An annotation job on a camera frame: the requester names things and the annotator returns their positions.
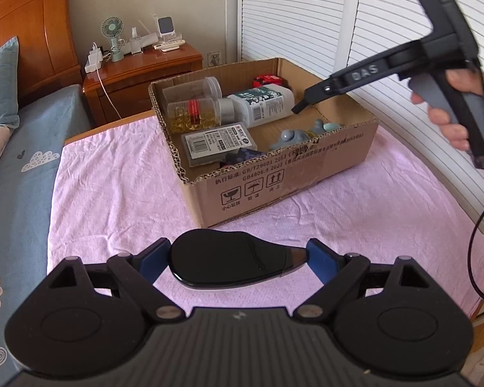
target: portable fan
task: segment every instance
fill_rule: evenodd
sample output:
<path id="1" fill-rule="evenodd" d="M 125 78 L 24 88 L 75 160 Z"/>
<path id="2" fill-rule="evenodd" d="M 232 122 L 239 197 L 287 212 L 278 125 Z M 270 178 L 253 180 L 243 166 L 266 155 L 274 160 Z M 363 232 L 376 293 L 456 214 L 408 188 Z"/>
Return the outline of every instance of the portable fan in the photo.
<path id="1" fill-rule="evenodd" d="M 113 62 L 120 61 L 124 58 L 121 46 L 125 45 L 125 41 L 123 39 L 117 39 L 123 30 L 124 22 L 117 16 L 107 18 L 101 26 L 102 35 L 111 39 L 111 60 Z"/>

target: red package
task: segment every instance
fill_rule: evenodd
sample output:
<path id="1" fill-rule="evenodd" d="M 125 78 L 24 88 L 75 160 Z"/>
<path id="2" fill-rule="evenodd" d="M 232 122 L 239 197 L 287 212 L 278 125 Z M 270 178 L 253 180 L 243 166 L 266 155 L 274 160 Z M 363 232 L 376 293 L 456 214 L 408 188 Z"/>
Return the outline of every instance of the red package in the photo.
<path id="1" fill-rule="evenodd" d="M 283 85 L 283 79 L 281 77 L 272 76 L 269 74 L 258 76 L 253 79 L 253 87 L 261 87 L 262 85 L 266 84 Z"/>

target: headboard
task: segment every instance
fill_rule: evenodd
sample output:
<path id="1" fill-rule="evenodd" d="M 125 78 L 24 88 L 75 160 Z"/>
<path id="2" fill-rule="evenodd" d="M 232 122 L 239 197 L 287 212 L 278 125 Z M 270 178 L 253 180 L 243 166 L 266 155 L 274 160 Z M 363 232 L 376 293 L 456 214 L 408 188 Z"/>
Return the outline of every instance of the headboard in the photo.
<path id="1" fill-rule="evenodd" d="M 0 0 L 0 46 L 18 36 L 20 107 L 71 84 L 82 84 L 68 0 Z"/>

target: blue bed sheet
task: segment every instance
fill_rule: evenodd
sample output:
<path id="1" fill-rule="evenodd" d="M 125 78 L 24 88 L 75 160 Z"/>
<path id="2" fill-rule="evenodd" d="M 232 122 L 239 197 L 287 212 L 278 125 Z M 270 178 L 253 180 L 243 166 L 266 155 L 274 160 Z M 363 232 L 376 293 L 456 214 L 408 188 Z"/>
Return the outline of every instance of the blue bed sheet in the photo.
<path id="1" fill-rule="evenodd" d="M 5 350 L 5 323 L 46 275 L 63 145 L 91 129 L 81 97 L 81 87 L 73 85 L 21 109 L 19 128 L 0 158 L 0 386 L 16 373 Z"/>

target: finger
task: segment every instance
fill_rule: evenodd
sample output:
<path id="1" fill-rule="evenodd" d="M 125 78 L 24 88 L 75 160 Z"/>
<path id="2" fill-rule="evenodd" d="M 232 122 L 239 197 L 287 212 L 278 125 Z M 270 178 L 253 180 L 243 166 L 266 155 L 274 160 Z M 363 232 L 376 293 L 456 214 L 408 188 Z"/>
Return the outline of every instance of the finger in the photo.
<path id="1" fill-rule="evenodd" d="M 441 133 L 444 135 L 444 137 L 447 138 L 450 142 L 468 139 L 468 131 L 462 125 L 443 125 L 440 126 L 439 129 L 441 130 Z"/>
<path id="2" fill-rule="evenodd" d="M 421 97 L 419 94 L 416 94 L 416 93 L 412 93 L 410 95 L 410 100 L 414 104 L 420 104 L 424 102 L 423 97 Z"/>
<path id="3" fill-rule="evenodd" d="M 461 92 L 483 95 L 482 83 L 478 72 L 470 69 L 451 69 L 447 71 L 448 83 Z"/>
<path id="4" fill-rule="evenodd" d="M 450 123 L 450 115 L 442 109 L 429 106 L 429 119 L 434 125 L 447 125 Z"/>
<path id="5" fill-rule="evenodd" d="M 461 150 L 461 151 L 470 150 L 470 143 L 468 142 L 468 140 L 450 141 L 450 145 L 456 150 Z"/>

